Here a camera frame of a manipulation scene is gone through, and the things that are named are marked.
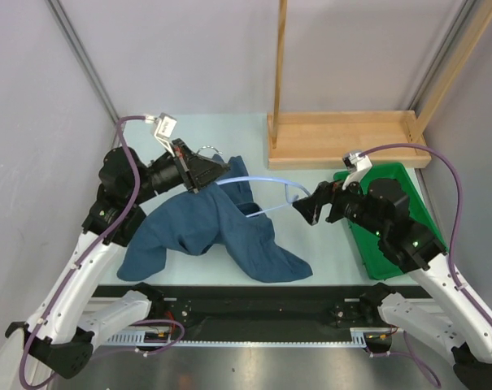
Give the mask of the light blue plastic hanger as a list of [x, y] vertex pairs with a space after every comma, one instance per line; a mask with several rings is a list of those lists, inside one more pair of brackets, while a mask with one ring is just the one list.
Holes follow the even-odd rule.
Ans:
[[252, 197], [259, 203], [260, 210], [247, 215], [248, 218], [291, 207], [297, 200], [311, 195], [302, 184], [268, 175], [242, 175], [219, 179], [216, 183], [223, 189], [234, 184], [249, 185]]

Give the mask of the blue t shirt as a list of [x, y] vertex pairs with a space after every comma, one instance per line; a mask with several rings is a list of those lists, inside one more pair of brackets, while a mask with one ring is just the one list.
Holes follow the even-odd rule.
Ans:
[[161, 272], [167, 251], [204, 255], [223, 245], [250, 278], [263, 283], [304, 280], [311, 266], [275, 242], [272, 220], [255, 203], [243, 158], [233, 156], [223, 174], [227, 184], [211, 184], [199, 193], [180, 193], [146, 216], [128, 244], [117, 276], [142, 281]]

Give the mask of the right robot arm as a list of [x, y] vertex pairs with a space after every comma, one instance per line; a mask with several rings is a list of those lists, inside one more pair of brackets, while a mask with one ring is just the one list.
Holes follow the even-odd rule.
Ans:
[[293, 207], [315, 225], [323, 206], [331, 207], [328, 223], [348, 219], [378, 239], [384, 257], [416, 281], [442, 309], [446, 320], [415, 306], [400, 293], [379, 283], [360, 306], [370, 326], [383, 322], [401, 328], [429, 346], [452, 366], [468, 389], [492, 389], [492, 311], [476, 309], [467, 299], [469, 285], [448, 266], [448, 251], [438, 237], [409, 212], [409, 196], [393, 179], [376, 179], [367, 191], [359, 184], [321, 182], [315, 192]]

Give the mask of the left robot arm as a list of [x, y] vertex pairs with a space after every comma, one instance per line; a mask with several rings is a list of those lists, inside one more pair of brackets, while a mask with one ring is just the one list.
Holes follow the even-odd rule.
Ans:
[[113, 335], [141, 321], [159, 323], [165, 315], [163, 294], [144, 283], [96, 314], [87, 316], [84, 309], [102, 274], [143, 223], [142, 203], [179, 185], [197, 193], [228, 170], [226, 162], [195, 153], [181, 139], [150, 164], [126, 145], [110, 150], [98, 173], [96, 202], [65, 269], [35, 313], [7, 328], [8, 336], [17, 330], [24, 333], [21, 362], [34, 358], [53, 375], [70, 379]]

